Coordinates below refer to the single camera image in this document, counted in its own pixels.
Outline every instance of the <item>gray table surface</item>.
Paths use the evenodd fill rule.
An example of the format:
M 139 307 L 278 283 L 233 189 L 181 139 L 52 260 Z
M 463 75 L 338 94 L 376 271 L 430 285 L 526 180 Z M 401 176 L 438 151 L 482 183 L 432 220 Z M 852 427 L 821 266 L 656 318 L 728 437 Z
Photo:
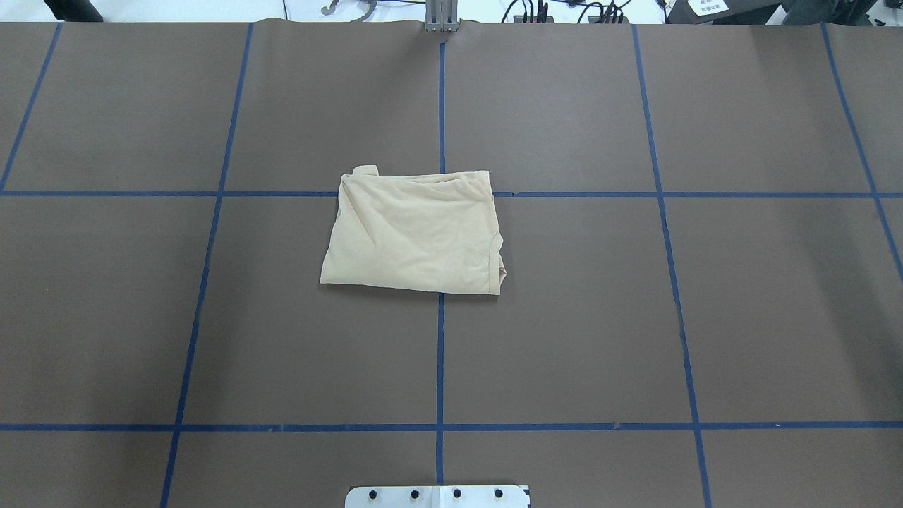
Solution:
M 0 25 L 0 505 L 897 505 L 903 32 L 523 28 Z M 320 286 L 363 164 L 502 295 Z

